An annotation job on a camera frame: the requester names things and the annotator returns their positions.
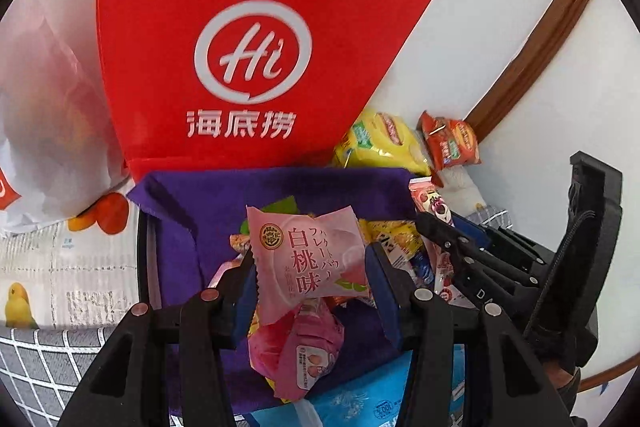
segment yellow bird print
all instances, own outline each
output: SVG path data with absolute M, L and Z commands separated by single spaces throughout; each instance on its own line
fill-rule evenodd
M 27 295 L 27 290 L 24 289 L 24 286 L 19 282 L 14 282 L 9 287 L 8 297 L 8 301 L 4 307 L 6 327 L 31 328 L 33 330 L 37 330 L 38 325 L 31 315 L 29 296 Z

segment gray grid pattern fabric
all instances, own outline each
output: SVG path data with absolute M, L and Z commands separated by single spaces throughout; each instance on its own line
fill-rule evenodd
M 82 375 L 113 330 L 0 327 L 0 380 L 34 427 L 58 425 Z M 248 427 L 241 416 L 236 423 Z M 171 415 L 169 425 L 181 426 L 182 419 Z

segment orange fruit print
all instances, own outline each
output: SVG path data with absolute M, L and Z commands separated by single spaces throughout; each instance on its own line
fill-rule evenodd
M 80 232 L 88 229 L 92 224 L 98 226 L 104 233 L 115 235 L 122 232 L 129 220 L 129 202 L 122 194 L 110 192 L 92 204 L 78 217 L 67 221 L 70 232 Z
M 104 233 L 122 232 L 129 219 L 129 202 L 122 194 L 111 192 L 95 203 L 96 220 Z

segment metal screw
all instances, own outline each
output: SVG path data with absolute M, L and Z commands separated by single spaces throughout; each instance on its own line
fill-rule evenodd
M 430 301 L 431 299 L 433 299 L 433 292 L 431 292 L 431 290 L 427 288 L 418 288 L 414 292 L 414 295 L 415 298 L 418 299 L 418 301 Z
M 138 304 L 134 304 L 131 308 L 131 314 L 136 317 L 140 317 L 140 315 L 144 315 L 149 311 L 149 306 L 144 302 L 139 302 Z
M 211 302 L 220 297 L 220 293 L 215 288 L 207 288 L 200 294 L 200 298 L 205 302 Z
M 490 302 L 489 304 L 484 305 L 484 311 L 486 311 L 492 317 L 497 317 L 502 313 L 502 308 L 498 306 L 495 302 Z

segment orange snack package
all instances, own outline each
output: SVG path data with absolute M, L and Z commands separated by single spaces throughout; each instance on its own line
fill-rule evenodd
M 453 165 L 480 163 L 476 133 L 465 121 L 433 118 L 424 111 L 418 129 L 422 131 L 436 171 Z

